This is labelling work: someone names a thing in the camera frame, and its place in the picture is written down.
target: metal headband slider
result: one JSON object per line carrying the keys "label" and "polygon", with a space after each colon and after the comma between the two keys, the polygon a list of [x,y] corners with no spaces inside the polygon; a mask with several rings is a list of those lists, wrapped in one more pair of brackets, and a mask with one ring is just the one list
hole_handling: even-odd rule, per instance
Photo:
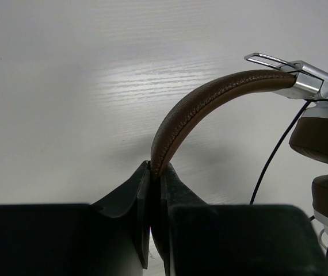
{"label": "metal headband slider", "polygon": [[[277,65],[269,64],[265,61],[271,60]],[[296,76],[296,82],[290,89],[276,91],[276,94],[286,96],[291,99],[322,99],[328,98],[328,72],[312,66],[302,60],[287,62],[263,53],[252,53],[245,56],[245,60],[267,66],[274,70],[288,72]]]}

